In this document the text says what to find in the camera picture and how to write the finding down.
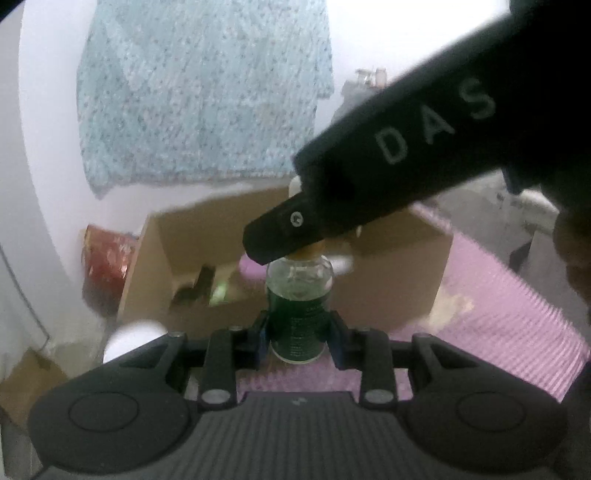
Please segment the green dropper bottle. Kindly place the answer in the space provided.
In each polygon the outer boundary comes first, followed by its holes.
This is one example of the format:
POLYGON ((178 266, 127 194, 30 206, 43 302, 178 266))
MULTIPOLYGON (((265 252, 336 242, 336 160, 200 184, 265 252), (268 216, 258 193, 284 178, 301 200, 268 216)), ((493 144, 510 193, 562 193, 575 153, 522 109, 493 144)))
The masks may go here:
POLYGON ((281 361, 307 364, 324 352, 322 329, 334 279, 324 242, 301 248, 267 266, 270 346, 281 361))

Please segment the white round jar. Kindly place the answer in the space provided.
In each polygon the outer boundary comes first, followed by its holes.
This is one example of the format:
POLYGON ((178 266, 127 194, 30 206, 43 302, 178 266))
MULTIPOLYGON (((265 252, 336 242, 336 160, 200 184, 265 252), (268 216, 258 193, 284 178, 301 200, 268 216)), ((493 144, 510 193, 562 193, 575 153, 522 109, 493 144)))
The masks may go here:
POLYGON ((117 327, 106 341, 102 363, 108 363, 167 333, 166 328, 153 320, 136 320, 117 327))

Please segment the green tube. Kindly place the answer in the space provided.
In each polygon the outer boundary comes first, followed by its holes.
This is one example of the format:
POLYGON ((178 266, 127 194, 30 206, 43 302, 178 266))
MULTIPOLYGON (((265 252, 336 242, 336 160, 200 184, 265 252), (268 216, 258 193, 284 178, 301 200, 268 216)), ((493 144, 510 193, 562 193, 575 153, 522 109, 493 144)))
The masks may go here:
POLYGON ((211 307, 221 305, 226 302, 226 296, 228 296, 228 281, 220 282, 212 287, 208 305, 211 307))

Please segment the black brush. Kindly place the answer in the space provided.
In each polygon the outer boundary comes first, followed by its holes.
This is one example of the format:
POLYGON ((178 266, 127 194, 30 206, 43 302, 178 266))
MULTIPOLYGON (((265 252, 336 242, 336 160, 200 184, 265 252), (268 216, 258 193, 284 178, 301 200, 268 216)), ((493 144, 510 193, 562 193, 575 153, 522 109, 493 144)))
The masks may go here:
POLYGON ((197 278, 191 283, 179 287, 172 297, 170 305, 189 306, 195 302, 204 301, 207 303, 211 298, 211 291, 216 268, 214 266, 204 264, 201 266, 197 278))

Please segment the purple plastic bowl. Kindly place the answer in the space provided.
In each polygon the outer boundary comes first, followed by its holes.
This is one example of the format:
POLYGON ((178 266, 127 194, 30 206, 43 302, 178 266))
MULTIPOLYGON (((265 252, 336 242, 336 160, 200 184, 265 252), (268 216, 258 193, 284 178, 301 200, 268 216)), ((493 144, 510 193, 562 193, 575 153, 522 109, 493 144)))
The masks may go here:
POLYGON ((266 265, 259 265, 245 253, 238 261, 238 274, 247 285, 262 285, 266 282, 266 265))

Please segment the brown cardboard box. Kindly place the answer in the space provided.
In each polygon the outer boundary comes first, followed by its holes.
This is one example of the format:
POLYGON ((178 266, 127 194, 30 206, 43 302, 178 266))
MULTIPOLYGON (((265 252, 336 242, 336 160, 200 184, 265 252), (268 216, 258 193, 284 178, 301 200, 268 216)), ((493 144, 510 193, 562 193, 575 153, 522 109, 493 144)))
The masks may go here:
POLYGON ((287 187, 209 198, 190 207, 150 216, 128 269, 118 309, 122 323, 153 320, 190 338, 219 328, 249 326, 266 309, 266 290, 238 274, 242 230, 250 220, 287 199, 287 187), (216 268, 213 286, 228 281, 221 305, 195 302, 172 307, 175 291, 197 278, 202 265, 216 268))

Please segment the pink checkered table cloth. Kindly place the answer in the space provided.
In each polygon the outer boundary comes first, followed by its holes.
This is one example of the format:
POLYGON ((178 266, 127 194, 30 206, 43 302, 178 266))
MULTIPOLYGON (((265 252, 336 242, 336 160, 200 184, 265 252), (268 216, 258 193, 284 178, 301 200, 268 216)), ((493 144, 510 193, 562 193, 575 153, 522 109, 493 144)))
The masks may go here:
POLYGON ((417 205, 325 243, 349 327, 428 333, 563 400, 590 348, 562 311, 448 217, 417 205))

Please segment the red plastic bag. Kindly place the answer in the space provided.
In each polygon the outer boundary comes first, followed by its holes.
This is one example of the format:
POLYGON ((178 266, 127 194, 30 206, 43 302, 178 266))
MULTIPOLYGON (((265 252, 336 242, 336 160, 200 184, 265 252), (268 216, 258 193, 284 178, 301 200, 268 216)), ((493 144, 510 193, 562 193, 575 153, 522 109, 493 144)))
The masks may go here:
POLYGON ((134 235, 88 225, 82 247, 85 278, 103 293, 120 299, 137 246, 134 235))

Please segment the light blue floral cloth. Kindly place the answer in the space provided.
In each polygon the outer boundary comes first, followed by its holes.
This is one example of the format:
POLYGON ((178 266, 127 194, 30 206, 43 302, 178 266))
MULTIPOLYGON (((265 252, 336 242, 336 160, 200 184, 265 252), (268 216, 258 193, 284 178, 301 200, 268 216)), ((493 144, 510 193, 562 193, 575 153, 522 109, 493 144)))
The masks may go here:
POLYGON ((77 71, 86 180, 290 176, 334 90, 322 1, 100 1, 77 71))

